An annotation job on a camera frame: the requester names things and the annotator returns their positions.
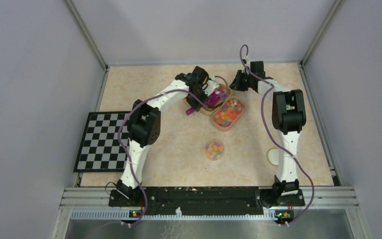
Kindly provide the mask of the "purple plastic scoop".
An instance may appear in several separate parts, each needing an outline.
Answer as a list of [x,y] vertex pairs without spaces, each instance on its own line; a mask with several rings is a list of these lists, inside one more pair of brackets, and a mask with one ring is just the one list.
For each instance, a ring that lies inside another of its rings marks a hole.
[[207,105],[206,108],[208,109],[214,109],[216,106],[221,104],[222,100],[224,99],[226,93],[223,90],[217,90],[214,93],[212,93],[208,100],[205,102]]

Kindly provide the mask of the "clear plastic cup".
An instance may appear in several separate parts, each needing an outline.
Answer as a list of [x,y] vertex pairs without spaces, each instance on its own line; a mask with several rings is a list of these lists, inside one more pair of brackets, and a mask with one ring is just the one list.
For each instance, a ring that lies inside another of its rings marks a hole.
[[212,161],[219,160],[224,154],[224,144],[220,139],[213,138],[205,144],[205,156]]

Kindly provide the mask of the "white round lid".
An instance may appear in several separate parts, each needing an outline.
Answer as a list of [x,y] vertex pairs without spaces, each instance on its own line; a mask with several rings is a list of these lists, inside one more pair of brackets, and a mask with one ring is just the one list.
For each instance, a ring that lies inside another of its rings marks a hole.
[[278,166],[279,165],[279,149],[277,148],[270,149],[268,151],[267,158],[272,165]]

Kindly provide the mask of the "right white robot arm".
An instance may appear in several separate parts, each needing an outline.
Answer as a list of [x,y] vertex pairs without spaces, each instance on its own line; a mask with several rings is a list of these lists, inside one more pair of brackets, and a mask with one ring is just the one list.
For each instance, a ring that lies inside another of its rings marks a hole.
[[271,77],[266,77],[263,61],[243,61],[230,85],[237,91],[249,89],[262,94],[262,103],[267,98],[272,100],[272,124],[280,137],[280,143],[269,156],[275,156],[278,166],[272,186],[272,200],[278,205],[285,205],[292,195],[299,192],[297,148],[302,128],[306,124],[306,111],[303,92],[281,85]]

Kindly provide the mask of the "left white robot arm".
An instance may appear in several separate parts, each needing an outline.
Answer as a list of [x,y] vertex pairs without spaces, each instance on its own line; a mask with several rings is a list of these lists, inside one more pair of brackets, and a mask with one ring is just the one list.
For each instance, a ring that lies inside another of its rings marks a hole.
[[139,201],[143,167],[151,145],[160,136],[162,113],[182,100],[198,112],[218,88],[219,84],[203,68],[196,66],[191,73],[176,75],[155,96],[134,102],[122,123],[127,127],[129,148],[125,170],[116,184],[116,191],[126,205],[133,206]]

